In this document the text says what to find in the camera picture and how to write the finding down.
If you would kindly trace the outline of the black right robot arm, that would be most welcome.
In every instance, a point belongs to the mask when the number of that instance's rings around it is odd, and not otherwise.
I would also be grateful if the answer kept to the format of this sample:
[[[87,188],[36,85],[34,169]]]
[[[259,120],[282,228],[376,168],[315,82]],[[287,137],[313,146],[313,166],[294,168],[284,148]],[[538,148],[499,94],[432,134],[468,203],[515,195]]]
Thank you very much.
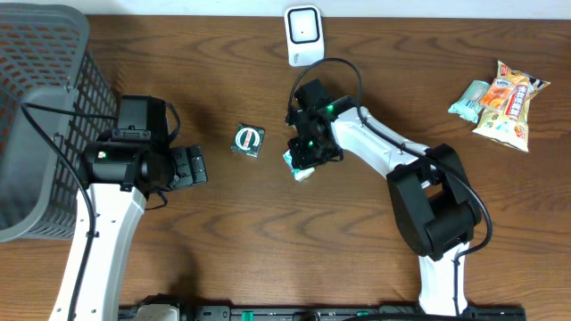
[[[400,136],[350,96],[289,106],[285,121],[298,133],[288,143],[295,169],[341,161],[350,152],[386,180],[398,230],[418,255],[420,308],[461,316],[468,308],[465,257],[487,213],[455,150]]]

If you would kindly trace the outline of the green wet wipes pack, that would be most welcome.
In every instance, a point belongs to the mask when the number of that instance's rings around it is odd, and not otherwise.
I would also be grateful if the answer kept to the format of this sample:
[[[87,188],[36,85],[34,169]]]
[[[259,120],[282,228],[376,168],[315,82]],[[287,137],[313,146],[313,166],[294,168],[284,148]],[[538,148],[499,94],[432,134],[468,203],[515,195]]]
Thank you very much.
[[[450,114],[457,114],[462,119],[477,123],[484,107],[480,99],[490,88],[490,84],[482,80],[473,80],[460,99],[448,109]]]

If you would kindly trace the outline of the small green wipes pack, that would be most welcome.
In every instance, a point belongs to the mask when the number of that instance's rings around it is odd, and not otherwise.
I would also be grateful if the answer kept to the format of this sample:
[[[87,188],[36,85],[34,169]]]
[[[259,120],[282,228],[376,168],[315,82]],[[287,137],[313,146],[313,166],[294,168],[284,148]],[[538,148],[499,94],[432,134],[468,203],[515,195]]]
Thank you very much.
[[[305,178],[310,177],[314,172],[315,169],[314,168],[309,168],[309,169],[295,169],[293,166],[293,158],[291,155],[291,151],[287,150],[284,154],[283,154],[283,158],[285,160],[285,163],[287,164],[288,168],[290,169],[293,178],[298,181],[301,182],[303,181]]]

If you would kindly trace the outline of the roll of tape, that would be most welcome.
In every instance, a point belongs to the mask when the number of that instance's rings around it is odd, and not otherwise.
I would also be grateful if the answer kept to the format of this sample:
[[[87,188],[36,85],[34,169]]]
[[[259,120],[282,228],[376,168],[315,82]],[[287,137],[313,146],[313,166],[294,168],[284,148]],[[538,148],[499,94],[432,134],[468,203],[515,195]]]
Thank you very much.
[[[237,125],[231,150],[257,158],[264,136],[265,130],[263,128],[251,127],[240,123]]]

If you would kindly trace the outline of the orange tissue pack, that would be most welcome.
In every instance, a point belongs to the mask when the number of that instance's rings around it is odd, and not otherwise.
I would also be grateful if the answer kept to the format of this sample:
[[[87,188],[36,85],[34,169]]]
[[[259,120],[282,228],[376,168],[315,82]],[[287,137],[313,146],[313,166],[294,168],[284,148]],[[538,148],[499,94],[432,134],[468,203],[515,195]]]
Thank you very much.
[[[480,98],[479,103],[485,109],[501,111],[519,86],[527,90],[528,85],[529,81],[527,78],[520,79],[518,82],[512,82],[505,78],[496,78]]]

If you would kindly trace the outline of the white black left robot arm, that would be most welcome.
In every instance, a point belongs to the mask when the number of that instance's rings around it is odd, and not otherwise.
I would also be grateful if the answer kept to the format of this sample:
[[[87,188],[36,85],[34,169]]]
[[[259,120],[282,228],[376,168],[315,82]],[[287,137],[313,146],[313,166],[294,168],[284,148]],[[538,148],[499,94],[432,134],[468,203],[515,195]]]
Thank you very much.
[[[130,245],[153,193],[207,182],[199,146],[95,142],[81,155],[77,217],[53,320],[116,320]]]

